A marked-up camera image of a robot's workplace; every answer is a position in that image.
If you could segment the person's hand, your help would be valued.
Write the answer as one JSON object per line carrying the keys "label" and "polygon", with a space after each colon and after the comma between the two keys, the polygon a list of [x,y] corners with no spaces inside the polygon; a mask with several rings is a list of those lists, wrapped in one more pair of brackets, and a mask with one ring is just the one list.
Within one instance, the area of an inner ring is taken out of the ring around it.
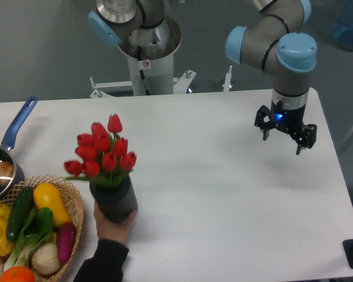
{"label": "person's hand", "polygon": [[98,203],[94,202],[94,217],[98,238],[125,244],[136,215],[137,211],[134,210],[122,223],[114,223],[104,216]]}

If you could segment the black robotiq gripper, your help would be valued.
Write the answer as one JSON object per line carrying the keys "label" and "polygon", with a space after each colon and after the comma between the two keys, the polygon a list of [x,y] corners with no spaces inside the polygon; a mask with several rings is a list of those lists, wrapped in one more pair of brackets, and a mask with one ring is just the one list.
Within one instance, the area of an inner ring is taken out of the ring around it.
{"label": "black robotiq gripper", "polygon": [[311,149],[317,139],[317,125],[303,123],[306,101],[296,105],[282,99],[272,98],[271,110],[262,105],[257,111],[254,125],[258,127],[266,141],[272,129],[277,129],[292,137],[297,143],[296,155],[304,149]]}

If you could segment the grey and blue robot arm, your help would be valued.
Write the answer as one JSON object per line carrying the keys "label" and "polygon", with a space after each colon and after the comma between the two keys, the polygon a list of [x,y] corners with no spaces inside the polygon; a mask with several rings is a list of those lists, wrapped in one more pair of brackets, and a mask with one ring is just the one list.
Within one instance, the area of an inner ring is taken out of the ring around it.
{"label": "grey and blue robot arm", "polygon": [[[272,103],[257,111],[255,126],[264,138],[279,130],[297,143],[313,147],[317,126],[303,121],[317,61],[317,43],[300,27],[311,14],[309,1],[255,1],[262,15],[252,28],[237,26],[228,35],[225,53],[274,79]],[[126,55],[136,96],[174,93],[174,53],[181,43],[179,25],[164,12],[163,1],[98,1],[88,14],[103,42]]]}

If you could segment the black sleeved forearm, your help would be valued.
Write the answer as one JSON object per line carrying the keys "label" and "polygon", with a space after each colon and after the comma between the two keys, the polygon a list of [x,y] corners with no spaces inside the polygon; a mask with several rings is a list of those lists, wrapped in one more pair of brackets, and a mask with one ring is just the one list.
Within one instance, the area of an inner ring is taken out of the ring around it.
{"label": "black sleeved forearm", "polygon": [[129,248],[116,241],[100,239],[92,258],[85,260],[74,281],[122,281]]}

